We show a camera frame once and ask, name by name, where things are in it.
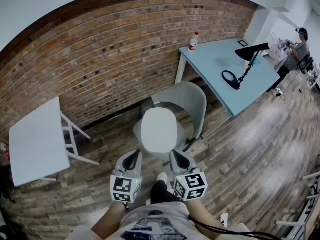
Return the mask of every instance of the brick wall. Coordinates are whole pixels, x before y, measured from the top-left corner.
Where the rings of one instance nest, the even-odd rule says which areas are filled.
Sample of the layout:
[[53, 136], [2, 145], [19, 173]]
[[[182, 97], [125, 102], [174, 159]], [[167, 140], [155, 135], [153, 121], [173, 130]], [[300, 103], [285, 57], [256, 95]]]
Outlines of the brick wall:
[[46, 15], [0, 53], [0, 140], [55, 96], [80, 127], [174, 84], [178, 48], [242, 38], [247, 0], [77, 0]]

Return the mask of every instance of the gray chair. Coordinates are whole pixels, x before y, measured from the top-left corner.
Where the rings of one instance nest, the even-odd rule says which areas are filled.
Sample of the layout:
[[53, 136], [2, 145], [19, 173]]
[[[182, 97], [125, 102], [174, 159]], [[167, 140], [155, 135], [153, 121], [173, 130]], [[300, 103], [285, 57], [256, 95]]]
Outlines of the gray chair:
[[177, 122], [178, 140], [175, 146], [176, 150], [186, 152], [192, 144], [200, 137], [207, 109], [207, 98], [202, 89], [194, 83], [182, 81], [165, 90], [159, 91], [151, 96], [140, 107], [140, 121], [133, 127], [133, 132], [139, 142], [141, 140], [141, 124], [143, 111], [154, 108], [160, 103], [172, 103], [184, 109], [193, 121], [193, 136], [189, 140], [186, 137], [185, 130], [179, 122]]

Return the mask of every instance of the black cable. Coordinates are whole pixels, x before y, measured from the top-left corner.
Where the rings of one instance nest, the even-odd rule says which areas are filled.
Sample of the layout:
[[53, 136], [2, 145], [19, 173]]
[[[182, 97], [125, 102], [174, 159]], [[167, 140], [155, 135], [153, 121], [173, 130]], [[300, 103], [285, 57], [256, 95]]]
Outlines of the black cable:
[[189, 220], [202, 226], [203, 228], [209, 230], [209, 231], [212, 231], [212, 232], [215, 232], [215, 233], [219, 233], [219, 234], [225, 234], [225, 235], [238, 235], [238, 236], [244, 236], [244, 237], [248, 237], [248, 238], [256, 238], [256, 239], [261, 239], [261, 240], [280, 240], [280, 238], [272, 235], [272, 234], [269, 234], [269, 233], [264, 233], [264, 232], [234, 232], [234, 231], [230, 231], [230, 230], [227, 230], [227, 229], [223, 229], [223, 228], [218, 228], [218, 227], [214, 227], [214, 226], [209, 226], [209, 225], [206, 225], [202, 222], [199, 222], [197, 221], [195, 218], [191, 217], [189, 215]]

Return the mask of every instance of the wooden floor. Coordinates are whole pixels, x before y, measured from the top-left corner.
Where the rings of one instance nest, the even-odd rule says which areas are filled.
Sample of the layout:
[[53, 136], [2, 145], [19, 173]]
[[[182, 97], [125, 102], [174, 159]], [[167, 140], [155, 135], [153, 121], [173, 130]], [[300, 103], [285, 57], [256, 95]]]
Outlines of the wooden floor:
[[[301, 211], [308, 194], [308, 182], [301, 177], [314, 171], [320, 151], [320, 109], [307, 88], [300, 87], [300, 93], [299, 88], [293, 91], [294, 85], [286, 90], [285, 101], [265, 93], [189, 151], [209, 183], [202, 201], [216, 217], [229, 213], [230, 226], [245, 223], [252, 231], [281, 237], [287, 228], [275, 222], [293, 220]], [[223, 113], [212, 101], [209, 97], [204, 130]], [[176, 116], [192, 133], [191, 119], [181, 111]], [[91, 227], [111, 203], [109, 181], [116, 161], [140, 148], [132, 131], [137, 121], [134, 109], [89, 130], [94, 142], [80, 139], [79, 151], [100, 166], [72, 160], [69, 169], [57, 174], [57, 182], [17, 187], [12, 193], [16, 204], [2, 199], [3, 209], [24, 226], [31, 240], [65, 239], [78, 225]], [[144, 154], [143, 186], [135, 206], [148, 198], [163, 170], [169, 167]]]

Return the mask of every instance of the white folding table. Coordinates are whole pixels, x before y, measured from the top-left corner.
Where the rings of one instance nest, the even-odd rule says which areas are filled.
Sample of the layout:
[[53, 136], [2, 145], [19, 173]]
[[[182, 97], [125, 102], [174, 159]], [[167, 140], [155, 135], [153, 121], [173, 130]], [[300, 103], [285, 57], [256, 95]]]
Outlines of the white folding table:
[[[62, 119], [67, 126], [62, 126]], [[99, 165], [79, 156], [73, 128], [90, 137], [60, 111], [59, 97], [48, 101], [10, 128], [9, 149], [13, 183], [20, 186], [70, 167], [69, 157]], [[63, 131], [70, 134], [66, 144]]]

